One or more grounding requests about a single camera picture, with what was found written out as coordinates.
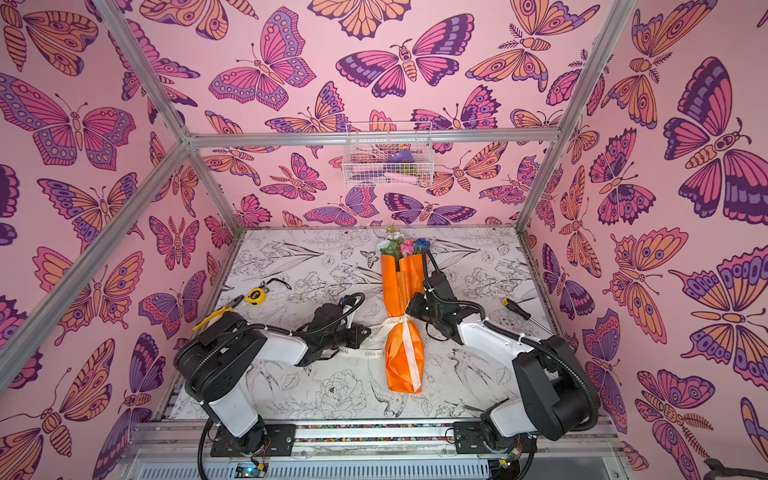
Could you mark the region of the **orange wrapping paper sheet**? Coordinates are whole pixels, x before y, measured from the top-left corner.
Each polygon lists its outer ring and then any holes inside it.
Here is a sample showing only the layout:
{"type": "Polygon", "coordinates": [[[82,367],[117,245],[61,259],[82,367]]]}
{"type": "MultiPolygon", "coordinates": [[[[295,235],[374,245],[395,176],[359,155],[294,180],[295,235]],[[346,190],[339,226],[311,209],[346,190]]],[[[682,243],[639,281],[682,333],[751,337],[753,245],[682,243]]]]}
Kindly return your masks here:
{"type": "Polygon", "coordinates": [[[424,342],[406,312],[416,294],[423,293],[423,260],[411,255],[397,260],[381,257],[382,293],[388,318],[384,322],[385,375],[388,388],[395,393],[420,394],[424,371],[424,342]]]}

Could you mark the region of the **white ribbon bundle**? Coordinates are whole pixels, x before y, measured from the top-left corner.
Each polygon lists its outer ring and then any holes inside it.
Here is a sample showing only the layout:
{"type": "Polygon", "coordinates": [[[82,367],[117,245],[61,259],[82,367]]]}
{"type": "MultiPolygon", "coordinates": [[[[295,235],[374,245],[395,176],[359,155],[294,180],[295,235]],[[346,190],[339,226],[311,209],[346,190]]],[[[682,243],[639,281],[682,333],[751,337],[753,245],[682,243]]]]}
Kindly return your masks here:
{"type": "Polygon", "coordinates": [[[382,359],[387,386],[390,391],[420,394],[423,386],[425,350],[424,342],[408,315],[385,320],[372,337],[375,343],[384,342],[377,349],[349,349],[342,347],[340,354],[367,360],[382,359]]]}

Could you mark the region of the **blue fake flower stem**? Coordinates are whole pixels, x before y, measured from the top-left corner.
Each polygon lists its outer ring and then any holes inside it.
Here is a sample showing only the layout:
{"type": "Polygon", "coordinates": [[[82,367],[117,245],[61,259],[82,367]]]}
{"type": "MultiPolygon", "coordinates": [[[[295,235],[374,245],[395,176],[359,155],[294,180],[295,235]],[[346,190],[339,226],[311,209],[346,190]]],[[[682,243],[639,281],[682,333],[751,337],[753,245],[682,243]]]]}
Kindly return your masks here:
{"type": "Polygon", "coordinates": [[[425,238],[419,238],[413,242],[415,254],[422,254],[431,249],[431,243],[425,238]]]}

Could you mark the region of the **pink fake rose stem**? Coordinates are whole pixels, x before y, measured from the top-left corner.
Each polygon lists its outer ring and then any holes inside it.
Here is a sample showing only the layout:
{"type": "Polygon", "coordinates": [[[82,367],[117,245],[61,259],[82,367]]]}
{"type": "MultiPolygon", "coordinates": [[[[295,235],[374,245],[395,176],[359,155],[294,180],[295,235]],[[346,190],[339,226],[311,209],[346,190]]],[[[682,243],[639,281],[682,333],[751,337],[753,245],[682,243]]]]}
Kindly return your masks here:
{"type": "Polygon", "coordinates": [[[400,252],[403,257],[413,255],[415,252],[414,240],[413,239],[404,240],[403,243],[400,245],[400,252]]]}

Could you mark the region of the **white fake flower stem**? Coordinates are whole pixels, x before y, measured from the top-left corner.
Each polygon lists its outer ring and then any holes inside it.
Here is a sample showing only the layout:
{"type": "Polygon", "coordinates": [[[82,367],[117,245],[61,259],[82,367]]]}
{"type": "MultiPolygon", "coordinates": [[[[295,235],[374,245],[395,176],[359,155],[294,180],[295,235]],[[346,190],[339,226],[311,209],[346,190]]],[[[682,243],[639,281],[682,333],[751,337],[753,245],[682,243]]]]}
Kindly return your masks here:
{"type": "Polygon", "coordinates": [[[377,244],[378,253],[382,256],[391,256],[395,260],[403,257],[402,245],[405,243],[405,236],[394,226],[386,228],[385,237],[377,244]]]}

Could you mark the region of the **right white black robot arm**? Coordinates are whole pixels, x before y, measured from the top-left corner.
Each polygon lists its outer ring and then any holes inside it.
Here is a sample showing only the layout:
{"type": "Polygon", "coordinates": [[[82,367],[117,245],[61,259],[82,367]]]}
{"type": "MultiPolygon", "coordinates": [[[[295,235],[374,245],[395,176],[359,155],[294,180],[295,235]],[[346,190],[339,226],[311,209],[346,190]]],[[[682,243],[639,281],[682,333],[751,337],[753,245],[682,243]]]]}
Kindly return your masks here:
{"type": "Polygon", "coordinates": [[[507,449],[521,436],[556,441],[597,425],[599,394],[563,338],[540,340],[490,322],[480,304],[457,299],[438,272],[424,280],[407,313],[514,373],[518,396],[480,416],[480,432],[490,450],[507,449]]]}

